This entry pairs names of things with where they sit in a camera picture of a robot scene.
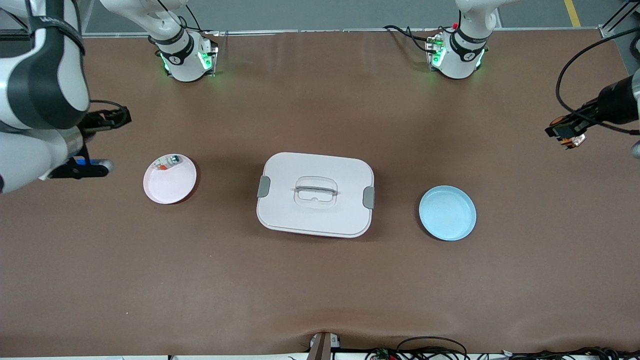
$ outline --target blue part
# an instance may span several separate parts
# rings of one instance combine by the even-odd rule
[[[100,160],[98,159],[91,159],[91,165],[100,165]],[[80,158],[80,159],[76,159],[76,163],[78,165],[86,165],[86,162],[84,159]]]
[[[460,240],[476,226],[476,207],[462,190],[442,185],[422,196],[418,209],[420,221],[433,236],[445,240]]]

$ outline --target white storage box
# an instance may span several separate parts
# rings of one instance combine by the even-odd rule
[[[374,197],[362,160],[281,152],[264,165],[257,214],[272,230],[355,238],[371,224]]]

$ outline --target gray floor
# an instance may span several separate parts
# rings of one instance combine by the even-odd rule
[[[135,23],[110,13],[99,0],[77,0],[84,19],[85,36],[135,36],[144,31]],[[582,27],[604,23],[622,0],[572,0]],[[458,19],[453,0],[190,0],[203,29],[229,33],[246,31],[332,31],[380,29],[384,25],[411,26],[415,29],[450,25]],[[195,23],[185,8],[176,11]],[[0,28],[16,28],[0,13]],[[500,8],[504,28],[571,28],[572,22],[563,0],[521,0]],[[617,32],[640,25],[632,15]],[[627,70],[640,67],[628,47],[629,35],[617,40]]]

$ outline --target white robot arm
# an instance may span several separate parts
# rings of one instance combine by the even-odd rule
[[[105,176],[109,164],[91,161],[85,140],[130,119],[125,108],[87,114],[75,2],[4,0],[0,6],[29,17],[33,46],[26,54],[0,59],[0,193],[38,178]],[[124,121],[113,121],[121,115]],[[76,163],[75,155],[85,162]]]
[[[107,10],[135,22],[160,49],[167,72],[178,81],[196,81],[215,72],[218,45],[178,23],[171,12],[188,0],[100,0]]]
[[[461,17],[458,28],[443,31],[429,44],[429,63],[453,79],[471,75],[480,65],[486,41],[495,29],[495,9],[519,0],[456,0]]]

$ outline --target yellow floor line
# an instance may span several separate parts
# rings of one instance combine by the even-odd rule
[[[566,12],[569,13],[569,19],[571,19],[571,25],[574,28],[579,28],[580,19],[578,19],[578,13],[575,12],[575,6],[573,5],[573,0],[564,0],[564,5],[566,6]]]

